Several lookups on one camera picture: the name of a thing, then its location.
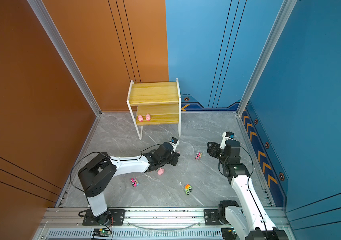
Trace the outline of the pink purple toy car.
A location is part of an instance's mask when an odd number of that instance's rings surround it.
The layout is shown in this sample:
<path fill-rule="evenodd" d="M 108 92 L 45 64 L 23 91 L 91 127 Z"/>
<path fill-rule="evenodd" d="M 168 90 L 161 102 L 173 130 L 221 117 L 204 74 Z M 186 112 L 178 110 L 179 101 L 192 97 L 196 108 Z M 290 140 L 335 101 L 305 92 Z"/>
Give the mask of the pink purple toy car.
<path fill-rule="evenodd" d="M 196 160 L 200 160 L 202 157 L 202 153 L 201 152 L 197 152 L 196 155 L 195 155 L 195 159 Z"/>

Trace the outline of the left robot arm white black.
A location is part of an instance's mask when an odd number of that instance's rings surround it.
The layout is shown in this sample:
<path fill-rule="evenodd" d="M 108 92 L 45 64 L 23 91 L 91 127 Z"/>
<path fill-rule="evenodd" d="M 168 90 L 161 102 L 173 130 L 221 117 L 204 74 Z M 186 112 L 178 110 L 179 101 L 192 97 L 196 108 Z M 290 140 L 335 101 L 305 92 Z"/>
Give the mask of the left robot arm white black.
<path fill-rule="evenodd" d="M 167 164 L 176 166 L 180 156 L 176 151 L 178 144 L 178 140 L 172 138 L 169 142 L 157 144 L 156 150 L 141 152 L 136 157 L 112 157 L 107 152 L 97 153 L 77 173 L 89 204 L 84 219 L 99 225 L 111 224 L 112 213 L 104 191 L 112 178 L 130 173 L 153 172 Z"/>

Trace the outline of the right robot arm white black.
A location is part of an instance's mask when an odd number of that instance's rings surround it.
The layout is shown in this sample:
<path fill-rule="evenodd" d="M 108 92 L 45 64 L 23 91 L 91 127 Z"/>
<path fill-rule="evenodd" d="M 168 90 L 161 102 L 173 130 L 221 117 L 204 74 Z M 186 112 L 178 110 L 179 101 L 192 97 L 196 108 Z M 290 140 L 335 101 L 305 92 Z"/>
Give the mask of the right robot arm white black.
<path fill-rule="evenodd" d="M 220 202 L 217 207 L 220 221 L 231 225 L 240 240 L 287 240 L 288 235 L 276 227 L 254 190 L 251 173 L 241 163 L 240 143 L 232 139 L 224 140 L 223 146 L 209 142 L 207 153 L 219 160 L 223 175 L 239 199 L 239 203 Z"/>

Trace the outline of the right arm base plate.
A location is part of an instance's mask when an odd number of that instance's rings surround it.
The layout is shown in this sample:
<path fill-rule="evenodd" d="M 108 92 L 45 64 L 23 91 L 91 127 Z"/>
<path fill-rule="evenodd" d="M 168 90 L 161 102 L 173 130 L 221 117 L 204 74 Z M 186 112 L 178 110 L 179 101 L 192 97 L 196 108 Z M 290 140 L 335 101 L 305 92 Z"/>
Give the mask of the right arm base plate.
<path fill-rule="evenodd" d="M 223 212 L 218 209 L 204 209 L 203 213 L 206 226 L 224 226 L 228 224 Z"/>

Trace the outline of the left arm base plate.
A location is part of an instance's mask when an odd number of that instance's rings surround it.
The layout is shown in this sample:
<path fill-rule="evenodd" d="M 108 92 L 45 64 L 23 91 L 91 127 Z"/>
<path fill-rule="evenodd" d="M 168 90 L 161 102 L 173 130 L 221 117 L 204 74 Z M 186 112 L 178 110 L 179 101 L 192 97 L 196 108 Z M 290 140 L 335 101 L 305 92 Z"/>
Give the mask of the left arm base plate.
<path fill-rule="evenodd" d="M 122 226 L 125 210 L 124 209 L 108 209 L 105 213 L 95 217 L 91 209 L 87 209 L 78 213 L 78 216 L 83 219 L 83 226 Z"/>

